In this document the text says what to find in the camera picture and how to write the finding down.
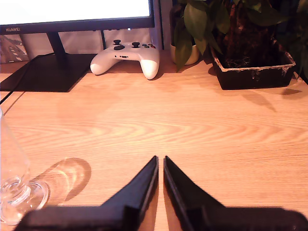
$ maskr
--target controller thumbstick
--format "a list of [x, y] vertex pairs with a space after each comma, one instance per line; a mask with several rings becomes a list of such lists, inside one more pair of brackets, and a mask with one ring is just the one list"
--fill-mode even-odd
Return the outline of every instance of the controller thumbstick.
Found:
[[132, 45], [134, 46], [133, 48], [139, 48], [140, 43], [139, 42], [133, 42]]
[[114, 40], [114, 45], [116, 45], [116, 46], [118, 46], [118, 45], [120, 45], [120, 43], [121, 43], [121, 40], [119, 40], [119, 39], [116, 39], [116, 40]]

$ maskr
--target monitor base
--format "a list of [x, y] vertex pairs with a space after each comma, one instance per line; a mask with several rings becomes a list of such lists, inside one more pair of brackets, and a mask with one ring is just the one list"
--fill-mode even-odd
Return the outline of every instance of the monitor base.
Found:
[[[29, 65], [15, 91], [68, 92], [86, 74], [95, 54], [65, 54], [62, 62], [56, 55], [38, 57]], [[16, 86], [26, 65], [0, 83], [0, 91], [11, 91]]]

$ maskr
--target monitor bezel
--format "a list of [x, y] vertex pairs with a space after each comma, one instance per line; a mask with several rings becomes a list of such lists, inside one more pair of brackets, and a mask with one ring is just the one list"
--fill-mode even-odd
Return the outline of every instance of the monitor bezel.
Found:
[[154, 7], [153, 0], [148, 1], [150, 16], [0, 25], [0, 35], [151, 28], [155, 26]]

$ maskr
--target glass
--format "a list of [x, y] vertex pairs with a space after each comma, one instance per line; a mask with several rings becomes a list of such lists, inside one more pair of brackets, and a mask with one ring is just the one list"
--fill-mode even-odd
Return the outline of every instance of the glass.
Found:
[[49, 189], [42, 181], [29, 181], [30, 161], [7, 126], [1, 110], [0, 116], [0, 217], [1, 223], [16, 225], [26, 212], [43, 207]]

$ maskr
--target wooden desk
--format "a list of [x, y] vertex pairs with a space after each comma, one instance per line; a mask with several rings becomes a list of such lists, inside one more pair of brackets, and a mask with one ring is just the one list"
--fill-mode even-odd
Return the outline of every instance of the wooden desk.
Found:
[[[21, 65], [1, 65], [1, 78]], [[86, 74], [69, 93], [15, 92], [1, 106], [31, 176], [51, 187], [49, 204], [100, 205], [157, 155], [155, 230], [167, 231], [168, 155], [226, 206], [282, 206], [308, 217], [307, 85], [223, 91], [212, 64], [175, 69], [165, 51], [154, 81], [127, 61]]]

